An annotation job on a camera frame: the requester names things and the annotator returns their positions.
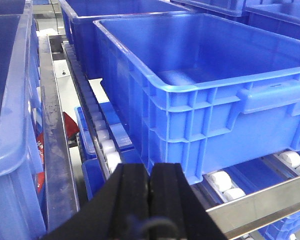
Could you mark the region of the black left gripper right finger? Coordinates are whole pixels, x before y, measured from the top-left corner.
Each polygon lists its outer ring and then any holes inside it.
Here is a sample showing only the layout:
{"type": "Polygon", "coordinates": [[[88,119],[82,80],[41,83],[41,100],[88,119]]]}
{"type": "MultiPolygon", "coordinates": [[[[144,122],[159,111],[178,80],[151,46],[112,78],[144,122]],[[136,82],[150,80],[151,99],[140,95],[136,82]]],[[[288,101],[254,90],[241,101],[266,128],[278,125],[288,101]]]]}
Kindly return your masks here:
{"type": "Polygon", "coordinates": [[[156,163],[150,176],[150,213],[167,219],[150,229],[152,240],[225,240],[194,194],[179,163],[156,163]]]}

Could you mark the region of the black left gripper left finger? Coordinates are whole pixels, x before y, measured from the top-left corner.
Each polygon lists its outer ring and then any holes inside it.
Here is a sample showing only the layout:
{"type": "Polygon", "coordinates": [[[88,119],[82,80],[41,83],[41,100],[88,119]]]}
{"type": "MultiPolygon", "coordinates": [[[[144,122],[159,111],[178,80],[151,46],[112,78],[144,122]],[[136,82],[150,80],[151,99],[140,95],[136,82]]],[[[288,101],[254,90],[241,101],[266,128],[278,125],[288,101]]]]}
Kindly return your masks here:
{"type": "Polygon", "coordinates": [[[118,164],[103,187],[45,240],[147,240],[148,173],[143,164],[118,164]]]}

